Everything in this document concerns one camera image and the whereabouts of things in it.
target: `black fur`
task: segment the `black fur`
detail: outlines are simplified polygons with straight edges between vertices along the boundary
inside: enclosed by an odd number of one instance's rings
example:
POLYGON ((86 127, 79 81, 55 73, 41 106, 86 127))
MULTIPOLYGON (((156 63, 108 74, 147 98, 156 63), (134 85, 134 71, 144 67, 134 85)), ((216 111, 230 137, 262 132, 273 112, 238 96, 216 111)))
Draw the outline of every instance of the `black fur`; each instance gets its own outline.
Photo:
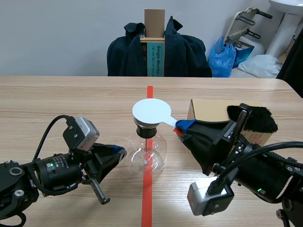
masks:
MULTIPOLYGON (((275 120, 271 117, 271 112, 266 107, 251 106, 252 112, 247 120, 244 130, 250 130, 261 133, 274 133, 278 131, 275 120)), ((239 106, 230 105, 227 107, 229 118, 236 122, 240 115, 239 106)))

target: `black cable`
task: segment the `black cable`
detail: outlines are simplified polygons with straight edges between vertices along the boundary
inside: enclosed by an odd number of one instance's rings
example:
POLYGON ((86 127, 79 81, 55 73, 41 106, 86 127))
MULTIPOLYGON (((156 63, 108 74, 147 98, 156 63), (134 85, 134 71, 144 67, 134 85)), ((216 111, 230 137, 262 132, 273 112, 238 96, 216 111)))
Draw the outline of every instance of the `black cable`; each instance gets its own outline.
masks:
POLYGON ((40 182, 38 181, 31 164, 27 165, 26 167, 27 167, 28 173, 29 173, 30 178, 33 181, 34 185, 44 194, 52 195, 52 196, 63 195, 63 194, 66 194, 66 193, 71 192, 71 191, 75 190, 76 188, 78 188, 78 184, 75 184, 73 187, 70 187, 69 189, 65 189, 65 190, 58 191, 58 192, 48 190, 48 189, 44 188, 43 185, 41 185, 40 182))
POLYGON ((46 139, 46 137, 47 137, 47 134, 48 134, 49 131, 51 130, 52 126, 53 126, 58 120, 60 120, 60 119, 62 119, 62 118, 65 118, 65 119, 67 120, 67 119, 69 118, 69 116, 68 116, 68 115, 60 115, 60 116, 57 116, 56 118, 54 118, 54 119, 50 122, 50 124, 49 124, 48 127, 46 128, 46 130, 45 130, 45 132, 44 132, 44 134, 43 134, 43 136, 42 136, 42 138, 41 138, 41 141, 40 141, 40 143, 39 143, 39 146, 38 146, 38 148, 37 148, 37 151, 36 151, 36 153, 35 153, 35 155, 34 155, 33 161, 34 161, 35 159, 38 158, 39 153, 40 153, 40 150, 41 150, 41 148, 42 148, 42 146, 43 146, 43 143, 44 143, 44 141, 45 141, 45 139, 46 139))
POLYGON ((285 148, 303 148, 303 142, 282 142, 282 143, 275 143, 270 144, 261 148, 257 148, 248 154, 243 155, 239 159, 235 160, 232 164, 226 167, 222 171, 222 173, 218 176, 218 179, 216 180, 216 183, 224 184, 225 178, 230 174, 235 168, 239 167, 243 164, 243 162, 247 161, 248 159, 255 157, 257 155, 270 152, 273 150, 279 150, 279 149, 285 149, 285 148))
POLYGON ((23 227, 27 221, 27 217, 25 216, 24 213, 18 213, 16 214, 17 216, 19 216, 21 218, 21 223, 19 225, 16 226, 8 226, 8 225, 3 225, 0 224, 0 227, 23 227))
POLYGON ((284 158, 284 157, 282 157, 282 156, 280 156, 280 155, 278 155, 274 152, 267 152, 267 153, 265 153, 265 155, 267 155, 267 157, 269 157, 269 158, 272 158, 272 159, 274 159, 278 162, 284 163, 286 165, 303 169, 303 164, 302 163, 287 160, 286 158, 284 158))

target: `brown cardboard box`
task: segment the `brown cardboard box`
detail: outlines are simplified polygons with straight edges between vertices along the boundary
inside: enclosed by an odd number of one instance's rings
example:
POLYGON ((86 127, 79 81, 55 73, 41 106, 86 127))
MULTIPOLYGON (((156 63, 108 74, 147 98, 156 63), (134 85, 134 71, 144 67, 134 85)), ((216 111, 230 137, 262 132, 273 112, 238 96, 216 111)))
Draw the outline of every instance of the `brown cardboard box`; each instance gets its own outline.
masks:
POLYGON ((145 9, 144 11, 145 36, 163 38, 165 9, 145 9))
MULTIPOLYGON (((197 119, 206 122, 228 121, 227 107, 230 105, 240 105, 245 103, 251 106, 263 106, 258 101, 243 100, 215 100, 215 99, 192 99, 188 111, 188 120, 197 119)), ((253 131, 242 131, 245 138, 251 143, 264 146, 272 133, 260 133, 253 131)))

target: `red tape strip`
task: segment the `red tape strip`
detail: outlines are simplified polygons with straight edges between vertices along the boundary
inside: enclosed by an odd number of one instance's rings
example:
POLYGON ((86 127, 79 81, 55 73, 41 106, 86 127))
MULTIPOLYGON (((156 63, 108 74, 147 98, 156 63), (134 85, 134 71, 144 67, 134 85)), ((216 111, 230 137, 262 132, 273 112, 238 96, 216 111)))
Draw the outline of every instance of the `red tape strip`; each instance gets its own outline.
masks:
MULTIPOLYGON (((153 98, 153 86, 147 87, 147 98, 153 98)), ((142 218, 141 227, 152 227, 152 139, 147 140, 147 148, 144 151, 143 194, 142 194, 142 218)))

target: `black jacket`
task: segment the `black jacket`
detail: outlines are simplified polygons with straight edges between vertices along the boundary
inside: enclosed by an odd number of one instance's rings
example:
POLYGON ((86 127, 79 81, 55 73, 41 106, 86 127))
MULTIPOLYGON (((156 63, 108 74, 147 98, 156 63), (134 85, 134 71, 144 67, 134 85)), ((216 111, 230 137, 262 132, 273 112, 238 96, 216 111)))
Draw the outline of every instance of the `black jacket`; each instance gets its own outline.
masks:
MULTIPOLYGON (((204 43, 195 37, 180 35, 183 26, 173 17, 165 31, 165 77, 212 77, 205 56, 204 43)), ((146 76, 140 36, 144 24, 130 23, 125 37, 117 38, 107 52, 108 76, 146 76)))
POLYGON ((303 98, 303 30, 289 52, 277 79, 286 81, 303 98))

